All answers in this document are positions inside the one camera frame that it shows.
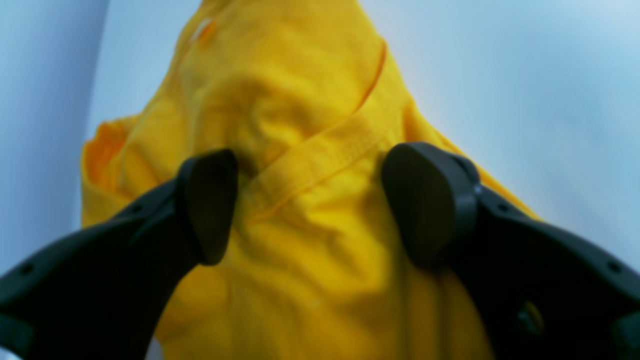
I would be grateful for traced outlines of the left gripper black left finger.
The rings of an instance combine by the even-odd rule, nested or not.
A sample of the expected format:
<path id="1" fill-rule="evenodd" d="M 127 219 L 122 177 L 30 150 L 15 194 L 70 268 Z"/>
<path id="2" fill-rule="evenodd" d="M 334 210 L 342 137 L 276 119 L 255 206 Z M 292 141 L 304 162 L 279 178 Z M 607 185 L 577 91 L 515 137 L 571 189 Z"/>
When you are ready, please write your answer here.
<path id="1" fill-rule="evenodd" d="M 121 212 L 53 241 L 1 277 L 1 349 L 21 360 L 143 360 L 183 278 L 224 258 L 233 151 L 183 162 Z"/>

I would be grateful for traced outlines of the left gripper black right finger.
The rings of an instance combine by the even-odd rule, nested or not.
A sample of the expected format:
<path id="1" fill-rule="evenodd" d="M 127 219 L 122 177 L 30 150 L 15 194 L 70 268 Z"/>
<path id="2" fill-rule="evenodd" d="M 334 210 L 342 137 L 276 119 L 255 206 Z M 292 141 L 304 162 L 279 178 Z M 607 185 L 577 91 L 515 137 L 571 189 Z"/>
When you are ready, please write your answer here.
<path id="1" fill-rule="evenodd" d="M 498 360 L 639 358 L 639 274 L 622 260 L 532 219 L 470 159 L 426 142 L 394 146 L 381 181 L 410 262 L 457 275 Z"/>

